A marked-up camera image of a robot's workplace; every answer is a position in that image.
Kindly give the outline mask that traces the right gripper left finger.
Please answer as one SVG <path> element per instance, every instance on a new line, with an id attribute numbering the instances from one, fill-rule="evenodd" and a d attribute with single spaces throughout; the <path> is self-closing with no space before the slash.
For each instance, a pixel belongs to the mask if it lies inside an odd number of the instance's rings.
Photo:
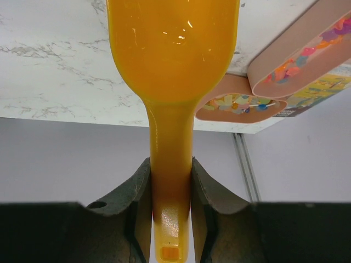
<path id="1" fill-rule="evenodd" d="M 148 262 L 150 160 L 88 206 L 1 204 L 1 262 Z"/>

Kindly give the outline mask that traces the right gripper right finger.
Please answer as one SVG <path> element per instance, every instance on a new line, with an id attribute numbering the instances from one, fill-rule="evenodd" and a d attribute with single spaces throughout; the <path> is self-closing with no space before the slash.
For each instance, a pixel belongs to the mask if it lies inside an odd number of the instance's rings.
<path id="1" fill-rule="evenodd" d="M 350 204 L 248 202 L 191 169 L 197 262 L 350 262 Z"/>

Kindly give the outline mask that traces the yellow plastic scoop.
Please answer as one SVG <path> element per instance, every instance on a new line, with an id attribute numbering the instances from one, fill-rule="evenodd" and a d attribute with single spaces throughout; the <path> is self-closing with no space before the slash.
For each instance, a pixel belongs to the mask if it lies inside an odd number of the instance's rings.
<path id="1" fill-rule="evenodd" d="M 107 1 L 109 41 L 149 120 L 158 262 L 186 262 L 196 107 L 232 60 L 239 1 Z"/>

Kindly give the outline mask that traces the pink tray of gummy candies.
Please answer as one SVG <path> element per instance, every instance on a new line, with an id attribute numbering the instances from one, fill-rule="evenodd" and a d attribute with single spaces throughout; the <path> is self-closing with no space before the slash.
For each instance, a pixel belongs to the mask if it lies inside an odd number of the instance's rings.
<path id="1" fill-rule="evenodd" d="M 290 96 L 350 59 L 350 1 L 316 1 L 249 65 L 252 93 Z"/>

